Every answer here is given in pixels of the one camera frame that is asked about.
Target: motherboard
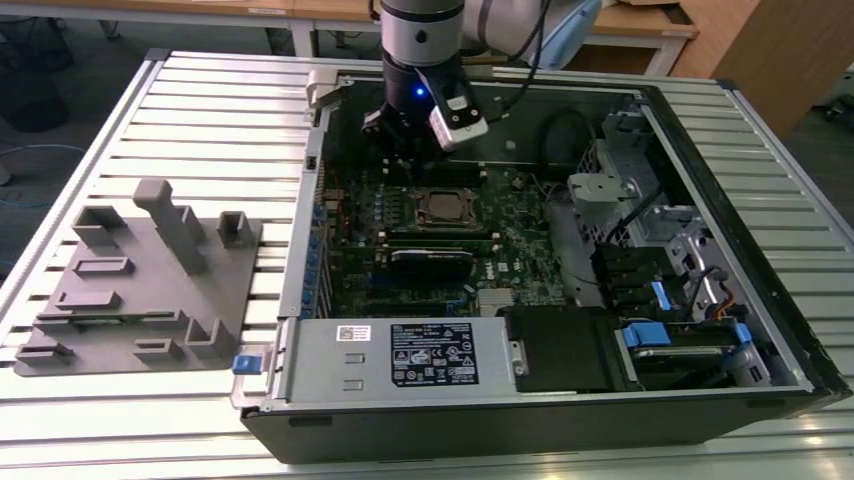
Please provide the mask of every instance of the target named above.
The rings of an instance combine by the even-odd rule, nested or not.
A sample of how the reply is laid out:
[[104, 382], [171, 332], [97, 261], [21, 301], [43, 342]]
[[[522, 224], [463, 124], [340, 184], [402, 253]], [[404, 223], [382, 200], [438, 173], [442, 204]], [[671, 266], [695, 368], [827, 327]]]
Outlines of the motherboard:
[[332, 316], [494, 316], [563, 305], [550, 188], [514, 166], [328, 168]]

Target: aluminum extrusion table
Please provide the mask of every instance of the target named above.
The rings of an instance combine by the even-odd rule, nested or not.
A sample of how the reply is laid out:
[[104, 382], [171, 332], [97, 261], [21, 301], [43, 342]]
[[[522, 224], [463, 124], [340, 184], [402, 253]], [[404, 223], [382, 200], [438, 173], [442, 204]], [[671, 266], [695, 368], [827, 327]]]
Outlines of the aluminum extrusion table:
[[[264, 221], [244, 344], [275, 337], [278, 295], [311, 123], [308, 71], [372, 62], [172, 52], [131, 81], [0, 290], [0, 477], [171, 478], [324, 473], [342, 478], [845, 478], [854, 399], [754, 424], [703, 445], [403, 463], [280, 464], [232, 409], [230, 371], [21, 378], [12, 372], [36, 312], [75, 249], [83, 205], [136, 212], [140, 177], [169, 178], [199, 216]], [[523, 78], [526, 71], [496, 75]], [[550, 73], [661, 88], [843, 375], [854, 375], [854, 235], [737, 91], [705, 80]], [[260, 393], [264, 378], [244, 389]]]

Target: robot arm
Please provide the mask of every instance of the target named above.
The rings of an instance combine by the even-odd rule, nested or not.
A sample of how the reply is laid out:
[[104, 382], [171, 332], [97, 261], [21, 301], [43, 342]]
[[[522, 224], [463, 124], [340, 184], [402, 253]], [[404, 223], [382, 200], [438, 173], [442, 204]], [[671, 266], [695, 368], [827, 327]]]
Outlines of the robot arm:
[[462, 64], [463, 32], [486, 47], [519, 49], [515, 57], [528, 59], [532, 69], [560, 68], [600, 5], [600, 0], [382, 0], [372, 16], [382, 21], [386, 100], [366, 115], [368, 138], [390, 156], [418, 162], [430, 160], [423, 157], [436, 151], [431, 145], [448, 152], [484, 135], [488, 122]]

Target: wooden cabinet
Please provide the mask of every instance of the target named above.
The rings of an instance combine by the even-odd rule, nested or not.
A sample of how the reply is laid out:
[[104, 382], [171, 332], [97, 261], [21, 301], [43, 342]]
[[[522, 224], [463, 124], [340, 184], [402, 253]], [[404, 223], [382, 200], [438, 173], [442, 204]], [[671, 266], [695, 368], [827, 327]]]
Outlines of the wooden cabinet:
[[681, 1], [701, 34], [671, 76], [733, 80], [785, 136], [854, 61], [854, 1]]

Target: gray plastic holder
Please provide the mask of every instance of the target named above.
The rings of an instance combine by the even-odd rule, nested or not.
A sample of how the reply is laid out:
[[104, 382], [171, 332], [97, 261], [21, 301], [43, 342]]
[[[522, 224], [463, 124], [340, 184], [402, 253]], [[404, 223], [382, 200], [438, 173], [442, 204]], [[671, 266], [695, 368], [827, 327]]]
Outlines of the gray plastic holder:
[[23, 376], [224, 369], [239, 347], [262, 222], [198, 219], [165, 180], [140, 181], [151, 218], [85, 207], [80, 244], [19, 349]]

